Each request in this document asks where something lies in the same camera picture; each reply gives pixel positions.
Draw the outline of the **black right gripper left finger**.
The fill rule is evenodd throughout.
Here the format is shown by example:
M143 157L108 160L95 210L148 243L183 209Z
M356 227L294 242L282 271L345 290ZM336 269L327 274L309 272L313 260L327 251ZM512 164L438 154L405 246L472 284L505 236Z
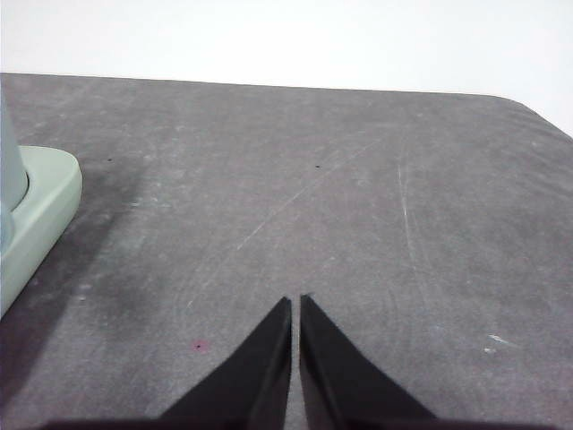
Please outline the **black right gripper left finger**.
M154 429L282 429L292 367L283 297L220 366L153 421Z

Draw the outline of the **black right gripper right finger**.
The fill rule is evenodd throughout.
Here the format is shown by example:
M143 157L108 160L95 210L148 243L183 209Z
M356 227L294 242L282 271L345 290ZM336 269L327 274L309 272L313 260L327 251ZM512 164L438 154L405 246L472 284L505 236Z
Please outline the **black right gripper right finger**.
M450 429L385 375L308 295L301 296L300 372L311 429Z

